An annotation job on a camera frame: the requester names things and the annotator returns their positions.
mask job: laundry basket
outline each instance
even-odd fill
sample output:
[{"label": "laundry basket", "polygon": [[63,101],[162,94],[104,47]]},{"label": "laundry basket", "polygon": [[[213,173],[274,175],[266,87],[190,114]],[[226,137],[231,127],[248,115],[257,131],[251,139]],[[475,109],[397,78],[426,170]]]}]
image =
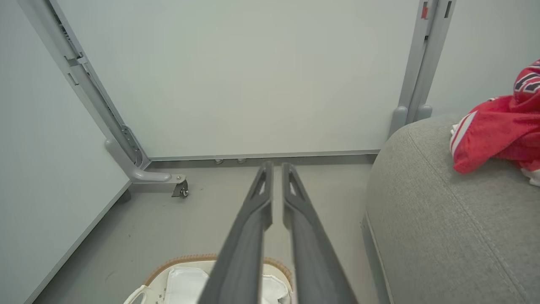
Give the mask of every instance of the laundry basket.
[{"label": "laundry basket", "polygon": [[[135,290],[124,302],[124,304],[163,304],[165,303],[165,292],[167,290],[167,279],[169,272],[175,267],[200,268],[210,274],[218,256],[216,254],[187,255],[177,257],[159,266],[144,281],[143,285]],[[262,268],[263,274],[273,275],[287,286],[289,294],[292,295],[293,285],[291,283],[291,271],[281,262],[264,258]]]}]

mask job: gray floor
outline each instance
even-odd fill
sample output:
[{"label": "gray floor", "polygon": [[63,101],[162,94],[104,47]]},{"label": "gray floor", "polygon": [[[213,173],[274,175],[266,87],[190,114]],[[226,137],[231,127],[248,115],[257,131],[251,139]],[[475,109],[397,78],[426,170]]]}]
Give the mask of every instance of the gray floor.
[{"label": "gray floor", "polygon": [[[265,255],[293,269],[289,233],[282,223],[281,160],[275,160],[273,225]],[[360,303],[385,303],[362,233],[369,156],[289,160],[298,172]],[[132,187],[71,256],[35,303],[123,303],[163,262],[181,255],[218,253],[257,172],[259,160],[164,162],[149,170],[188,176],[190,195],[170,187]]]}]

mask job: gray sofa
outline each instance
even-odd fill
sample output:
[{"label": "gray sofa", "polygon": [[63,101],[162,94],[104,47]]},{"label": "gray sofa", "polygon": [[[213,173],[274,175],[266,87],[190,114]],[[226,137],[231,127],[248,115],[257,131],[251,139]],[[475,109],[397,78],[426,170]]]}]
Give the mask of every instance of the gray sofa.
[{"label": "gray sofa", "polygon": [[540,188],[507,161],[461,175],[439,117],[397,131],[368,184],[390,301],[540,303]]}]

